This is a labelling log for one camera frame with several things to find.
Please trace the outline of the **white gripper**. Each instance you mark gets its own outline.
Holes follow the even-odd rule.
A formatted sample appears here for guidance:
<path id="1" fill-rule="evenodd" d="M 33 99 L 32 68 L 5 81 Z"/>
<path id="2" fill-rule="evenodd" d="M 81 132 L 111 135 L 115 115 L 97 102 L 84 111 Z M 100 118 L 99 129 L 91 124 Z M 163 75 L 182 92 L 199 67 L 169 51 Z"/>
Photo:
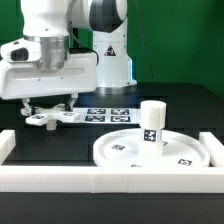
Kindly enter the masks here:
<path id="1" fill-rule="evenodd" d="M 77 93 L 96 89 L 96 55 L 94 53 L 72 54 L 63 68 L 44 72 L 35 63 L 0 62 L 0 97 L 22 99 L 24 116 L 32 116 L 29 105 L 34 97 L 71 94 L 65 110 L 72 112 L 78 99 Z"/>

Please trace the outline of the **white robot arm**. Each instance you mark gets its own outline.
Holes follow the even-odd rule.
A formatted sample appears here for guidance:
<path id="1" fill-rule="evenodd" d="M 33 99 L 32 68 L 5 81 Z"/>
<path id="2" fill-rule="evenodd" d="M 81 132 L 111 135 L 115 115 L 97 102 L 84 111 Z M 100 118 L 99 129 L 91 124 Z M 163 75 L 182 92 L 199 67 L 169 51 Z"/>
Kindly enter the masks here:
<path id="1" fill-rule="evenodd" d="M 0 46 L 0 98 L 120 92 L 134 85 L 127 55 L 127 0 L 20 0 L 23 37 Z"/>

